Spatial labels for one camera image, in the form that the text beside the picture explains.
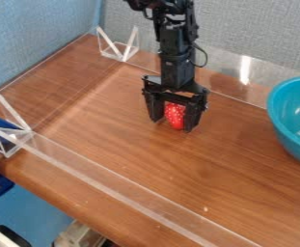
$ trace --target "wooden table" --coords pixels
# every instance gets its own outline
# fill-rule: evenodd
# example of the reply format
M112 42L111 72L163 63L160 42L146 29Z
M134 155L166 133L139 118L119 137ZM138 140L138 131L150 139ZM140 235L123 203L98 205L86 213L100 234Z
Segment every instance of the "wooden table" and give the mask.
M94 37L84 37L11 96L36 132L260 245L300 246L300 162L283 150L266 111L211 94L200 126L175 131L148 120L144 73L99 57ZM207 70L203 76L208 83L219 78L222 90L236 80ZM26 151L0 160L0 173L122 246L198 246Z

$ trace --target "cable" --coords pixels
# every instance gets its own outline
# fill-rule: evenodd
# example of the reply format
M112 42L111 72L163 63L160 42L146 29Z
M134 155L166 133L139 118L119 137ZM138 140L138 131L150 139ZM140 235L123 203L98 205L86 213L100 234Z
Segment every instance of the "cable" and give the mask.
M208 60L207 52L199 47L199 45L198 45L195 42L192 43L192 47L204 53L206 59ZM206 62L204 62L203 65L198 65L191 59L190 59L190 63L191 63L195 67L203 68L203 67L207 66L207 60L206 60Z

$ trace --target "red object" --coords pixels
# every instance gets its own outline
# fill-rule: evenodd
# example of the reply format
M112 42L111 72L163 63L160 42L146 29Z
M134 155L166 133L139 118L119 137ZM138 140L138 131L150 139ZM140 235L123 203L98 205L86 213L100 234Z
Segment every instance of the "red object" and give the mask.
M166 118L174 129L184 128L186 107L180 104L168 103L166 106Z

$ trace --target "gray partition wall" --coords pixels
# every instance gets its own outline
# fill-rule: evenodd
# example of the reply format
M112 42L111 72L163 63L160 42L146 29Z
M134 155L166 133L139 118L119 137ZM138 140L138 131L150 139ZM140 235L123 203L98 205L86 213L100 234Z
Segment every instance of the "gray partition wall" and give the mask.
M195 0L200 43L300 70L300 0ZM104 0L102 25L124 41L132 24L151 33L142 46L151 49L152 23L123 0Z

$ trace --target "plastic bowl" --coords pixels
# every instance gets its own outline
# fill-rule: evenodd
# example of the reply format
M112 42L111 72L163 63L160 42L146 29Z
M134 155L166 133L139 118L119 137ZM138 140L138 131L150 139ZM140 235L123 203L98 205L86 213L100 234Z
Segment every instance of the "plastic bowl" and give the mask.
M271 92L268 115L282 145L300 160L300 77L282 82Z

